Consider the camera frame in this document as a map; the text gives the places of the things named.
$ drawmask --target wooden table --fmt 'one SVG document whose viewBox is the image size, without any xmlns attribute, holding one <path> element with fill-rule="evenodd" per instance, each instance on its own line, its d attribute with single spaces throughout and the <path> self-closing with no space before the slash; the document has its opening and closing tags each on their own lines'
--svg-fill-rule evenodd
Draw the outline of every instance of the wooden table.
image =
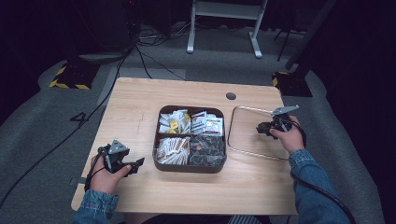
<svg viewBox="0 0 396 224">
<path fill-rule="evenodd" d="M 236 99 L 227 99 L 228 92 L 233 92 Z M 119 78 L 81 175 L 85 177 L 89 172 L 91 157 L 96 155 L 97 148 L 111 144 L 114 139 L 131 149 L 130 155 L 124 161 L 145 157 L 145 163 L 138 173 L 123 178 L 119 183 L 116 192 L 120 195 L 117 211 L 223 215 L 296 214 L 287 161 L 254 157 L 227 147 L 227 161 L 217 174 L 158 170 L 154 166 L 151 153 L 159 111 L 165 105 L 217 108 L 224 115 L 227 135 L 236 106 L 273 110 L 283 103 L 279 91 L 274 87 Z M 258 123 L 253 119 L 257 116 L 245 113 L 248 112 L 242 111 L 239 118 L 234 118 L 235 130 L 233 129 L 231 140 L 235 146 L 232 146 L 244 150 L 259 146 L 263 153 L 287 158 L 279 141 L 257 134 L 255 128 Z M 253 127 L 244 127 L 249 123 Z M 84 186 L 78 185 L 72 201 L 73 209 L 79 208 L 83 195 Z"/>
</svg>

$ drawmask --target black cable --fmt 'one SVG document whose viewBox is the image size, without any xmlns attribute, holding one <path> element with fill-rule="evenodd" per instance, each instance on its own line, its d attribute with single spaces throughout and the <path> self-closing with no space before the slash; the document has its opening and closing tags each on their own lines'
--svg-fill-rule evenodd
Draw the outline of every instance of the black cable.
<svg viewBox="0 0 396 224">
<path fill-rule="evenodd" d="M 106 167 L 104 166 L 104 167 L 102 167 L 102 168 L 100 168 L 99 170 L 97 170 L 95 173 L 93 173 L 92 175 L 91 175 L 91 179 L 93 178 L 93 176 L 94 175 L 96 175 L 99 171 L 102 171 L 102 170 L 104 170 L 104 169 L 106 169 Z"/>
<path fill-rule="evenodd" d="M 175 75 L 176 77 L 179 77 L 180 79 L 182 79 L 182 80 L 184 80 L 184 81 L 186 80 L 186 79 L 184 79 L 183 77 L 180 77 L 180 76 L 178 76 L 176 73 L 174 73 L 174 72 L 172 72 L 171 70 L 169 70 L 165 65 L 163 65 L 163 64 L 161 64 L 161 63 L 155 61 L 152 57 L 148 56 L 147 54 L 145 54 L 145 53 L 141 53 L 141 54 L 144 55 L 144 56 L 146 56 L 146 57 L 148 57 L 148 58 L 150 58 L 152 61 L 154 61 L 155 63 L 159 64 L 159 65 L 162 66 L 164 69 L 166 69 L 166 71 L 172 73 L 172 74 Z"/>
<path fill-rule="evenodd" d="M 305 131 L 303 130 L 303 128 L 300 126 L 300 124 L 293 120 L 290 121 L 290 120 L 282 119 L 282 121 L 290 123 L 291 125 L 295 126 L 300 131 L 302 138 L 303 138 L 304 147 L 306 147 L 306 134 L 305 134 Z M 337 197 L 330 194 L 330 192 L 326 191 L 325 189 L 321 189 L 318 186 L 312 185 L 312 184 L 300 179 L 292 171 L 290 171 L 290 175 L 291 175 L 291 178 L 294 181 L 296 181 L 297 183 L 300 183 L 303 186 L 313 189 L 314 191 L 316 191 L 316 192 L 322 194 L 323 196 L 329 198 L 330 200 L 332 200 L 335 204 L 337 204 L 344 211 L 344 213 L 346 214 L 346 216 L 349 219 L 349 222 L 351 224 L 356 223 L 355 218 L 352 216 L 352 213 L 349 211 L 347 206 L 344 205 Z"/>
<path fill-rule="evenodd" d="M 73 130 L 69 135 L 66 136 L 66 138 L 64 140 L 62 140 L 58 145 L 56 145 L 53 149 L 51 149 L 49 152 L 47 152 L 43 157 L 41 157 L 37 162 L 35 162 L 35 164 L 33 164 L 25 173 L 23 173 L 23 175 L 21 175 L 17 181 L 15 181 L 15 183 L 11 186 L 11 188 L 9 188 L 9 190 L 7 191 L 7 193 L 5 194 L 5 196 L 2 198 L 1 202 L 0 202 L 0 209 L 3 207 L 4 202 L 6 201 L 7 197 L 9 196 L 9 194 L 12 192 L 12 190 L 15 189 L 15 187 L 40 163 L 42 162 L 44 159 L 46 159 L 48 157 L 48 155 L 50 155 L 53 151 L 55 151 L 58 147 L 60 147 L 65 141 L 67 141 L 76 131 L 78 131 L 79 128 L 81 128 L 85 122 L 87 122 L 90 117 L 100 108 L 100 106 L 106 101 L 106 98 L 110 95 L 110 93 L 112 92 L 114 85 L 116 83 L 117 77 L 120 75 L 120 67 L 122 66 L 123 62 L 125 61 L 126 57 L 129 55 L 129 53 L 131 52 L 131 50 L 129 50 L 129 52 L 127 54 L 125 54 L 125 57 L 120 60 L 119 64 L 117 65 L 117 74 L 116 77 L 114 78 L 113 84 L 110 88 L 110 91 L 108 92 L 107 96 L 105 97 L 105 99 L 91 112 L 91 114 L 84 119 L 75 130 Z"/>
<path fill-rule="evenodd" d="M 120 56 L 115 56 L 115 57 L 106 57 L 106 58 L 99 58 L 99 59 L 90 59 L 86 57 L 81 57 L 79 56 L 80 59 L 82 59 L 86 63 L 92 63 L 92 64 L 105 64 L 105 63 L 114 63 L 116 61 L 121 60 L 123 57 L 125 57 L 126 52 L 122 52 Z"/>
<path fill-rule="evenodd" d="M 95 160 L 91 163 L 91 169 L 90 169 L 90 171 L 87 174 L 87 178 L 85 179 L 85 185 L 84 185 L 84 190 L 85 191 L 87 191 L 88 189 L 91 188 L 91 180 L 92 180 L 93 176 L 96 175 L 99 171 L 101 171 L 101 170 L 103 170 L 105 168 L 104 167 L 104 168 L 102 168 L 102 169 L 100 169 L 100 170 L 98 170 L 98 171 L 96 171 L 95 173 L 92 174 L 93 169 L 95 168 L 96 163 L 99 160 L 99 157 L 102 156 L 102 153 L 103 153 L 103 150 L 99 147 L 98 154 L 96 155 Z"/>
<path fill-rule="evenodd" d="M 163 44 L 166 40 L 168 40 L 168 38 L 167 37 L 165 37 L 164 35 L 160 35 L 160 38 L 158 38 L 158 36 L 156 36 L 155 38 L 154 38 L 154 41 L 153 41 L 153 43 L 146 43 L 146 42 L 142 42 L 141 40 L 139 40 L 139 41 L 136 41 L 136 43 L 138 44 L 138 45 L 140 45 L 140 46 L 143 46 L 143 47 L 151 47 L 151 46 L 160 46 L 161 44 Z"/>
<path fill-rule="evenodd" d="M 136 50 L 137 50 L 137 52 L 139 52 L 139 56 L 140 56 L 140 59 L 142 60 L 143 67 L 145 68 L 146 73 L 148 74 L 149 78 L 152 79 L 152 76 L 149 74 L 149 71 L 146 67 L 145 60 L 143 59 L 142 52 L 140 52 L 140 49 L 137 46 L 136 46 Z"/>
<path fill-rule="evenodd" d="M 349 209 L 347 208 L 346 205 L 344 205 L 337 197 L 335 197 L 334 195 L 330 194 L 330 192 L 326 191 L 325 189 L 321 189 L 318 186 L 312 185 L 302 179 L 300 179 L 299 177 L 297 177 L 292 171 L 290 171 L 290 175 L 291 178 L 293 178 L 293 180 L 295 180 L 297 183 L 306 186 L 310 189 L 313 189 L 314 191 L 322 194 L 323 196 L 327 197 L 328 199 L 332 200 L 335 204 L 337 204 L 346 214 L 347 218 L 349 219 L 349 222 L 351 224 L 355 224 L 356 220 L 353 217 L 352 213 L 349 211 Z"/>
</svg>

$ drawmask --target wire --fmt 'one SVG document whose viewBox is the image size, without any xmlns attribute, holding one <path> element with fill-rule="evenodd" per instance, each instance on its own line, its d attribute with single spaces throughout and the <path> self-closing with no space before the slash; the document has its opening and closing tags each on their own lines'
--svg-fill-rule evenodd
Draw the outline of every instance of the wire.
<svg viewBox="0 0 396 224">
<path fill-rule="evenodd" d="M 91 188 L 91 180 L 92 180 L 93 176 L 96 175 L 99 171 L 105 169 L 105 167 L 103 167 L 103 168 L 99 169 L 98 171 L 96 171 L 95 173 L 92 174 L 93 169 L 95 168 L 96 163 L 97 163 L 98 160 L 99 160 L 99 157 L 102 156 L 102 153 L 103 153 L 103 150 L 102 150 L 101 147 L 99 147 L 99 149 L 98 149 L 98 154 L 96 155 L 95 160 L 91 163 L 91 169 L 90 169 L 90 171 L 88 172 L 87 178 L 86 178 L 86 180 L 85 180 L 85 185 L 84 185 L 84 190 L 85 190 L 85 191 L 87 191 L 88 189 Z"/>
<path fill-rule="evenodd" d="M 302 179 L 300 179 L 299 177 L 297 177 L 292 171 L 290 171 L 290 175 L 291 178 L 293 178 L 293 180 L 295 180 L 297 183 L 306 186 L 310 189 L 313 189 L 314 191 L 322 194 L 323 196 L 327 197 L 328 199 L 332 200 L 334 203 L 336 203 L 346 214 L 347 218 L 349 219 L 349 222 L 352 224 L 356 223 L 355 218 L 353 217 L 352 213 L 349 211 L 349 209 L 347 208 L 346 205 L 344 205 L 337 197 L 335 197 L 334 195 L 330 194 L 330 192 L 326 191 L 325 189 L 321 189 L 318 186 L 315 186 L 313 184 L 310 184 Z"/>
<path fill-rule="evenodd" d="M 159 65 L 162 66 L 164 69 L 166 69 L 166 71 L 172 73 L 172 74 L 175 75 L 176 77 L 179 77 L 180 79 L 182 79 L 182 80 L 184 80 L 184 81 L 186 80 L 186 79 L 184 79 L 183 77 L 180 77 L 180 76 L 177 75 L 176 73 L 174 73 L 174 72 L 172 72 L 171 70 L 169 70 L 165 65 L 163 65 L 163 64 L 161 64 L 161 63 L 155 61 L 152 57 L 148 56 L 147 54 L 145 54 L 145 53 L 141 53 L 141 54 L 144 55 L 144 56 L 146 56 L 146 57 L 148 57 L 148 58 L 150 58 L 152 61 L 154 61 L 155 63 L 159 64 Z"/>
<path fill-rule="evenodd" d="M 41 157 L 37 162 L 35 162 L 35 164 L 33 164 L 25 173 L 23 173 L 23 175 L 21 175 L 17 181 L 15 181 L 15 183 L 11 186 L 11 188 L 9 188 L 9 190 L 7 191 L 7 193 L 5 194 L 5 196 L 2 198 L 1 202 L 0 202 L 0 209 L 3 207 L 3 204 L 5 203 L 7 197 L 9 196 L 9 194 L 12 192 L 12 190 L 15 189 L 15 187 L 40 163 L 42 162 L 44 159 L 46 159 L 48 157 L 48 155 L 50 155 L 53 151 L 55 151 L 57 148 L 59 148 L 65 141 L 67 141 L 76 131 L 78 131 L 89 119 L 90 117 L 100 108 L 100 106 L 106 101 L 106 98 L 110 95 L 110 93 L 112 92 L 114 85 L 116 83 L 117 77 L 120 75 L 120 67 L 122 66 L 123 62 L 125 61 L 126 57 L 130 54 L 131 50 L 129 50 L 129 52 L 127 54 L 125 54 L 125 56 L 122 58 L 122 60 L 120 60 L 119 64 L 117 65 L 117 74 L 114 78 L 113 84 L 110 88 L 110 91 L 108 92 L 108 94 L 106 95 L 105 99 L 91 112 L 91 114 L 84 119 L 75 130 L 73 130 L 69 135 L 66 136 L 66 138 L 64 140 L 62 140 L 58 145 L 56 145 L 53 149 L 51 149 L 49 152 L 47 152 L 43 157 Z"/>
<path fill-rule="evenodd" d="M 140 56 L 140 59 L 142 60 L 142 64 L 143 64 L 143 67 L 145 68 L 146 73 L 148 74 L 149 78 L 152 79 L 152 76 L 149 74 L 149 71 L 146 67 L 145 60 L 143 59 L 142 52 L 140 52 L 140 49 L 137 46 L 136 46 L 136 50 L 137 50 L 137 52 L 139 52 L 139 56 Z"/>
<path fill-rule="evenodd" d="M 116 61 L 121 60 L 125 56 L 126 52 L 122 52 L 120 56 L 115 56 L 115 57 L 105 57 L 105 58 L 99 58 L 99 59 L 91 59 L 87 58 L 84 56 L 79 56 L 80 59 L 87 63 L 93 63 L 93 64 L 105 64 L 105 63 L 114 63 Z"/>
<path fill-rule="evenodd" d="M 170 38 L 167 38 L 165 35 L 159 35 L 159 34 L 155 34 L 154 31 L 152 31 L 151 29 L 146 29 L 144 30 L 145 33 L 147 33 L 144 36 L 139 36 L 139 41 L 136 41 L 138 45 L 142 46 L 142 47 L 151 47 L 151 46 L 159 46 L 162 43 L 164 43 L 167 40 L 174 40 L 174 39 L 178 39 L 183 35 L 189 35 L 190 32 L 187 33 L 182 33 L 180 34 L 184 29 L 188 28 L 191 25 L 191 22 L 185 24 L 184 26 L 182 26 L 181 28 L 177 28 L 176 32 L 174 34 L 171 34 Z M 147 43 L 147 42 L 143 42 L 141 41 L 141 39 L 144 38 L 154 38 L 153 43 Z"/>
<path fill-rule="evenodd" d="M 100 168 L 99 170 L 97 170 L 95 173 L 93 173 L 92 175 L 91 175 L 91 179 L 93 178 L 93 176 L 94 175 L 96 175 L 99 171 L 102 171 L 102 170 L 104 170 L 104 169 L 106 169 L 106 167 L 102 167 L 102 168 Z"/>
<path fill-rule="evenodd" d="M 287 122 L 287 123 L 295 126 L 298 129 L 298 131 L 300 131 L 301 137 L 303 138 L 304 147 L 306 147 L 306 133 L 305 133 L 304 129 L 300 126 L 300 124 L 293 120 L 286 120 L 286 119 L 282 119 L 281 117 L 278 117 L 278 118 L 281 119 L 283 122 Z"/>
</svg>

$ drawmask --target denim jacket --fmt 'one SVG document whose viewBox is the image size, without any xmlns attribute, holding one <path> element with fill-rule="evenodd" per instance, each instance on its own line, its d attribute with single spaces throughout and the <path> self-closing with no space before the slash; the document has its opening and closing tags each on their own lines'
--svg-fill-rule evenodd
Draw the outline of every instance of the denim jacket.
<svg viewBox="0 0 396 224">
<path fill-rule="evenodd" d="M 110 219 L 116 210 L 119 196 L 95 190 L 87 190 L 77 210 L 73 223 L 102 224 L 111 223 Z"/>
<path fill-rule="evenodd" d="M 300 149 L 291 153 L 289 163 L 291 171 L 297 177 L 337 197 L 326 172 L 307 150 Z M 296 182 L 293 188 L 299 223 L 349 223 L 344 211 L 327 197 Z"/>
<path fill-rule="evenodd" d="M 337 196 L 326 172 L 307 150 L 300 149 L 291 153 L 289 162 L 291 171 L 300 179 Z M 343 210 L 330 199 L 300 184 L 294 183 L 293 188 L 299 223 L 349 223 Z M 89 189 L 73 223 L 110 223 L 118 201 L 119 196 Z"/>
</svg>

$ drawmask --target round hole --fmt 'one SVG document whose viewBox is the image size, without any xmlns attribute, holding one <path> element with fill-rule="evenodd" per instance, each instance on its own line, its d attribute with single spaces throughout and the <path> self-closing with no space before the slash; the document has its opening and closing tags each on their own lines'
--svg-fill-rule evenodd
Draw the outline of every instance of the round hole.
<svg viewBox="0 0 396 224">
<path fill-rule="evenodd" d="M 225 96 L 227 97 L 227 99 L 229 100 L 234 100 L 236 99 L 236 95 L 233 92 L 227 92 L 227 94 L 225 94 Z"/>
</svg>

